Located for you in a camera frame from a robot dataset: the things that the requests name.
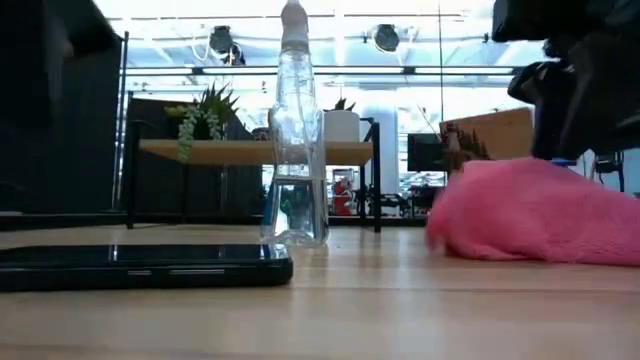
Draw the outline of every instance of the black smartphone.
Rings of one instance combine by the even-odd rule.
[[[83,245],[0,250],[0,291],[276,286],[284,245]]]

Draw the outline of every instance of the shelf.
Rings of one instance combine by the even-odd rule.
[[[140,150],[177,160],[177,140],[140,140]],[[327,142],[327,165],[364,165],[373,156],[370,142]],[[273,164],[270,141],[194,141],[191,165],[269,165]]]

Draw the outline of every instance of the wooden floor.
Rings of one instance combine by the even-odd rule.
[[[0,233],[2,246],[255,241],[255,228]],[[289,287],[0,295],[0,359],[639,359],[640,273],[429,256],[332,229]]]

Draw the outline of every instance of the bottle cap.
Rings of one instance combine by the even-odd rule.
[[[307,12],[298,0],[287,0],[280,14],[282,20],[282,47],[287,43],[309,44]]]

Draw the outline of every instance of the pink fabric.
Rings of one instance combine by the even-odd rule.
[[[640,265],[640,200],[542,160],[471,161],[436,200],[427,239],[473,259]]]

